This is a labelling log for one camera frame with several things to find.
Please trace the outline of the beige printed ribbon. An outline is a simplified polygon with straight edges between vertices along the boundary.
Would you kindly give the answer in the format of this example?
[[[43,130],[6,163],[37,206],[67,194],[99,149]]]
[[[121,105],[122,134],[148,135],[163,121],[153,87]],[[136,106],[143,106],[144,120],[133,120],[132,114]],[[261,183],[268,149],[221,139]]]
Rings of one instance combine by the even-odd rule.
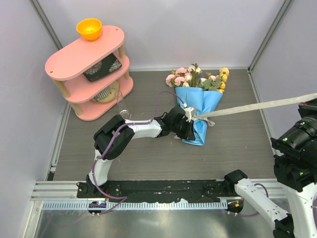
[[[197,120],[197,119],[205,120],[210,124],[210,126],[212,126],[211,121],[208,119],[211,117],[225,116],[225,115],[249,112],[254,110],[261,110],[261,109],[285,106],[290,104],[303,103],[306,101],[314,100],[316,98],[317,98],[317,94],[313,93],[313,94],[308,94],[308,95],[303,95],[303,96],[293,97],[288,99],[281,99],[281,100],[274,100],[274,101],[238,106],[238,107],[233,107],[229,109],[223,109],[223,110],[218,110],[218,111],[214,111],[210,113],[196,115],[192,117],[192,120]]]

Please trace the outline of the blue wrapping paper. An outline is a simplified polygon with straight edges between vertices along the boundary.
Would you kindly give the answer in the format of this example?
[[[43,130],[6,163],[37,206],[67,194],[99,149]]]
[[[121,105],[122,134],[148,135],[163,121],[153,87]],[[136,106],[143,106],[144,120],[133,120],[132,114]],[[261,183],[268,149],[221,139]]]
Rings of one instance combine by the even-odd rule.
[[[176,87],[175,93],[188,107],[196,109],[196,115],[213,112],[223,95],[221,92],[204,91],[199,87]],[[183,139],[183,142],[196,146],[204,146],[207,128],[208,123],[205,120],[194,120],[193,130],[195,140]]]

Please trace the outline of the flower bouquet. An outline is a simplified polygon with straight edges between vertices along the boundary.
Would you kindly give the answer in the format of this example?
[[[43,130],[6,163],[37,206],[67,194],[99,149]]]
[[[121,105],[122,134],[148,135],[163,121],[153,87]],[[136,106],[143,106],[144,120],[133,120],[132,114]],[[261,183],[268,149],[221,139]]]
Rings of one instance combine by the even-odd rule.
[[[230,71],[226,67],[219,69],[219,74],[213,75],[211,72],[203,71],[197,63],[191,64],[189,67],[180,67],[172,70],[166,77],[165,83],[169,87],[193,87],[200,88],[204,91],[217,91],[223,93]]]

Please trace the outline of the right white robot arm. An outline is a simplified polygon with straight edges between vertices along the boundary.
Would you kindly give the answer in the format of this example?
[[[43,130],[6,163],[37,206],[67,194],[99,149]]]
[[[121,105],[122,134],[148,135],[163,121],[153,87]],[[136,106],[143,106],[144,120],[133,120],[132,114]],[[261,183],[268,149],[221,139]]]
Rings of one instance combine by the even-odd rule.
[[[248,201],[270,224],[275,238],[317,236],[317,101],[301,102],[301,119],[271,145],[282,155],[274,156],[274,174],[289,203],[281,209],[260,192],[245,173],[235,170],[224,177],[224,191]]]

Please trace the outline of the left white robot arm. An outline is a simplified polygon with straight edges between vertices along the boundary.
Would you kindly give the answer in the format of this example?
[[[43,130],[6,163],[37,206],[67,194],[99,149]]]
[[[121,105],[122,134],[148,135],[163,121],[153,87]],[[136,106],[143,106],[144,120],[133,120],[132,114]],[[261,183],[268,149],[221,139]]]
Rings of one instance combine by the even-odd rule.
[[[139,138],[160,138],[171,132],[180,139],[195,140],[193,123],[196,109],[175,106],[168,113],[150,120],[132,121],[115,115],[94,135],[95,158],[86,177],[88,197],[99,198],[105,194],[107,175],[112,161],[120,156],[129,142]]]

